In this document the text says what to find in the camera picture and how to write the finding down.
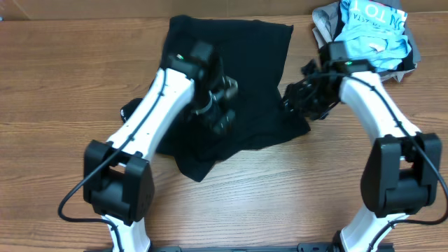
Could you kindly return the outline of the black t-shirt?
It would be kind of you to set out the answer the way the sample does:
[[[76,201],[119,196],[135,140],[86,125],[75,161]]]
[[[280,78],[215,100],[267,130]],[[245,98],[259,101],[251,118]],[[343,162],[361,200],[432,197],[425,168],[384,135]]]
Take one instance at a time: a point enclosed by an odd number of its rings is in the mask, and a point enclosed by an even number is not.
[[[193,44],[214,45],[226,75],[239,85],[228,104],[235,119],[226,134],[216,134],[198,117],[173,122],[156,152],[172,156],[180,172],[200,182],[216,162],[242,150],[282,144],[310,131],[303,115],[281,108],[278,89],[293,27],[259,20],[204,20],[178,15],[169,21],[162,53],[186,53]]]

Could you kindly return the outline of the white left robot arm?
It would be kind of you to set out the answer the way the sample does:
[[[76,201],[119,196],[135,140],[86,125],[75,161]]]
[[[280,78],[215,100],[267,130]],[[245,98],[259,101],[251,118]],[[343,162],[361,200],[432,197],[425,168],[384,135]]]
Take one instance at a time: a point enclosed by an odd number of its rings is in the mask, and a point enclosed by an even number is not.
[[[235,118],[226,104],[237,91],[216,49],[198,41],[186,53],[167,53],[124,125],[106,142],[89,143],[83,196],[108,225],[113,251],[151,249],[144,228],[155,190],[150,161],[178,114],[185,111],[214,134],[224,134]]]

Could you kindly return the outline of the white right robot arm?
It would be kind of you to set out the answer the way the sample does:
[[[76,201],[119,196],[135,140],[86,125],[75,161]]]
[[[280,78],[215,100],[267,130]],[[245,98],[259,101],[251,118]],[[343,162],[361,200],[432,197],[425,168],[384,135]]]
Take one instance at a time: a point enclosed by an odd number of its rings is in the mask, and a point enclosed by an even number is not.
[[[360,180],[363,205],[331,242],[302,243],[299,251],[393,251],[383,243],[397,225],[439,225],[447,220],[414,220],[432,205],[437,187],[447,189],[440,173],[442,142],[424,134],[400,111],[366,59],[351,59],[341,41],[318,51],[319,61],[302,68],[303,80],[288,85],[283,108],[310,120],[323,120],[346,104],[370,138],[372,149]]]

